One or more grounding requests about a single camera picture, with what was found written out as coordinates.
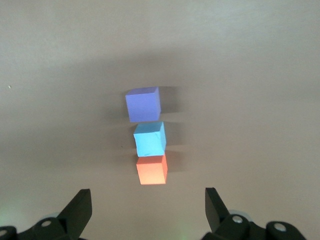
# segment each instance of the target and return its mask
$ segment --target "foam block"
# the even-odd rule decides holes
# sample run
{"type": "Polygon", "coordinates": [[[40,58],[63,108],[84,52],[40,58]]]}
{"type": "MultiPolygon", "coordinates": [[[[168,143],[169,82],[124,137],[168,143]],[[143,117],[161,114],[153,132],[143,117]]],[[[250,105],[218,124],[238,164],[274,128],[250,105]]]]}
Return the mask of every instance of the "foam block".
{"type": "Polygon", "coordinates": [[[136,169],[142,185],[166,184],[168,174],[166,155],[139,157],[136,169]]]}
{"type": "Polygon", "coordinates": [[[163,121],[139,123],[133,136],[138,157],[165,154],[167,140],[163,121]]]}
{"type": "Polygon", "coordinates": [[[158,121],[161,113],[159,88],[143,87],[125,95],[131,123],[158,121]]]}

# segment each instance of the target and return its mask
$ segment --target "light blue cube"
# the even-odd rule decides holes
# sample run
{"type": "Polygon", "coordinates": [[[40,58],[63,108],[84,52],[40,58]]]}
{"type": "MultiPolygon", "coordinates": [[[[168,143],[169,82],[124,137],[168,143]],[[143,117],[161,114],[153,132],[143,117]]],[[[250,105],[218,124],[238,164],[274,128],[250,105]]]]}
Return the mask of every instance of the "light blue cube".
{"type": "Polygon", "coordinates": [[[167,140],[163,121],[139,123],[133,136],[138,157],[165,154],[167,140]]]}

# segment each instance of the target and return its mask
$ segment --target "purple cube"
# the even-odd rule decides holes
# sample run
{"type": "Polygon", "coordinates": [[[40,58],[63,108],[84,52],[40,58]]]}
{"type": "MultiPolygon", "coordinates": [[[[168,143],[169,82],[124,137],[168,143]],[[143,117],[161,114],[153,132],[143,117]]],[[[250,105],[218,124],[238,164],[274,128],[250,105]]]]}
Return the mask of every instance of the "purple cube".
{"type": "Polygon", "coordinates": [[[158,121],[161,113],[159,87],[142,87],[125,95],[131,123],[158,121]]]}

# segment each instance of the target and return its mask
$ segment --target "orange cube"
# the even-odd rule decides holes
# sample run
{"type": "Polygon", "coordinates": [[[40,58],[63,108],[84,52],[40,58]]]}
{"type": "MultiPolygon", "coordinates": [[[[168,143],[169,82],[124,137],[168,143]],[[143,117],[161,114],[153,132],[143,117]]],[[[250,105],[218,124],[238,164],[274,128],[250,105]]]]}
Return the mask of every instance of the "orange cube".
{"type": "Polygon", "coordinates": [[[166,155],[139,157],[136,169],[141,185],[166,184],[168,174],[166,155]]]}

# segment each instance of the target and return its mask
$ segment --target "table surface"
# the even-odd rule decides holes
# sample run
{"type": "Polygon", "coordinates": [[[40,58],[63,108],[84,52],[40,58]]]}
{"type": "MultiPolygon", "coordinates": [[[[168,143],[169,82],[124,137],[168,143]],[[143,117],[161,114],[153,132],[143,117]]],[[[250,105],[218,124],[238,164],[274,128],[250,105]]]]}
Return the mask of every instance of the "table surface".
{"type": "Polygon", "coordinates": [[[318,1],[2,1],[0,226],[91,189],[82,237],[197,240],[205,188],[317,239],[318,1]],[[140,185],[125,94],[159,86],[165,185],[140,185]]]}

